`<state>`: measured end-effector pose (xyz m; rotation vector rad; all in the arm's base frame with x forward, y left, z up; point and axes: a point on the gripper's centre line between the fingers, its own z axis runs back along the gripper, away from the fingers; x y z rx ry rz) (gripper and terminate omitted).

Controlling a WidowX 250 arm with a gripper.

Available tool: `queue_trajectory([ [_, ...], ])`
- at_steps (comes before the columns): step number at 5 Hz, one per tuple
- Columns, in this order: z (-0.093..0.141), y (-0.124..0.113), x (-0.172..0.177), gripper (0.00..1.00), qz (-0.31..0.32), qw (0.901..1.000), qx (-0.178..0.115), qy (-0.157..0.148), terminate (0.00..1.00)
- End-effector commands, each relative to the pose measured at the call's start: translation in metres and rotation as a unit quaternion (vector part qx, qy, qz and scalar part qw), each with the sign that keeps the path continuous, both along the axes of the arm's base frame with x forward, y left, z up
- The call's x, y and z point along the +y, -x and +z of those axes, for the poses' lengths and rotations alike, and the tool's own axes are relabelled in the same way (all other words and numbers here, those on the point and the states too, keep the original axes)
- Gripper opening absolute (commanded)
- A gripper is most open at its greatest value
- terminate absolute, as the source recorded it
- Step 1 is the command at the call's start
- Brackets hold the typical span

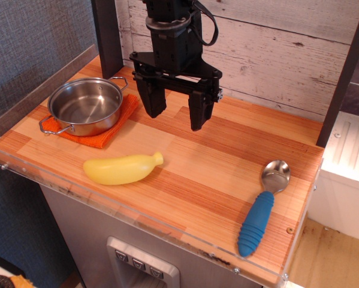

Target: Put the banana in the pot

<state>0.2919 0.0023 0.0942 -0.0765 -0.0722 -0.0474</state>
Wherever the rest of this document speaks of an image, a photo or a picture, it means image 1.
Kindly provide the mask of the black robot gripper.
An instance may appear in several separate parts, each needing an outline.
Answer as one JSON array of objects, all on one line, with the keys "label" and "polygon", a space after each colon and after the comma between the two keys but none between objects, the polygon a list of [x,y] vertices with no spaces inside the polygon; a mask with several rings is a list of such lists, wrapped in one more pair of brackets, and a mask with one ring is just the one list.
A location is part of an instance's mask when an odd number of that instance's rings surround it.
[{"label": "black robot gripper", "polygon": [[189,96],[192,131],[198,131],[211,118],[214,103],[219,102],[222,72],[203,60],[203,47],[215,43],[203,39],[200,17],[182,17],[172,22],[146,19],[153,50],[132,52],[134,80],[146,113],[156,118],[166,108],[165,91],[174,90]]}]

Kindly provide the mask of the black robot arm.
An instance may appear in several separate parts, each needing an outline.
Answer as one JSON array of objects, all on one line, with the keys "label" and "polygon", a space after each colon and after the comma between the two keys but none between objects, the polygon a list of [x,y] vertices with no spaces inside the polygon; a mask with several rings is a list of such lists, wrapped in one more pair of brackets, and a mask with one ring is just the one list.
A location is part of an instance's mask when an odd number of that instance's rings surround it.
[{"label": "black robot arm", "polygon": [[152,52],[132,52],[134,80],[146,113],[155,118],[167,107],[165,92],[188,95],[191,128],[198,131],[212,116],[222,98],[222,72],[202,59],[203,48],[216,43],[214,28],[210,42],[203,39],[201,16],[214,20],[200,1],[145,1],[146,27]]}]

